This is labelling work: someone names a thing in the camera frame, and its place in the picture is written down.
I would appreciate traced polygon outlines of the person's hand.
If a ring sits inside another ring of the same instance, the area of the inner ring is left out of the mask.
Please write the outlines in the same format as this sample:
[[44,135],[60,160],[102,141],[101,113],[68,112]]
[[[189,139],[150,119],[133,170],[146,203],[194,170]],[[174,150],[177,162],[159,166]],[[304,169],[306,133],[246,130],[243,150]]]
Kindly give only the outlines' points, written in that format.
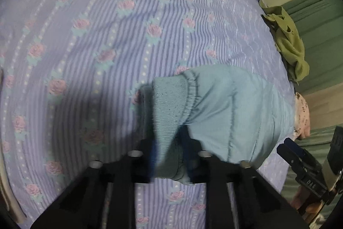
[[304,186],[301,185],[298,188],[294,197],[292,198],[290,205],[295,209],[299,209],[309,196],[310,196],[309,190],[307,190]]

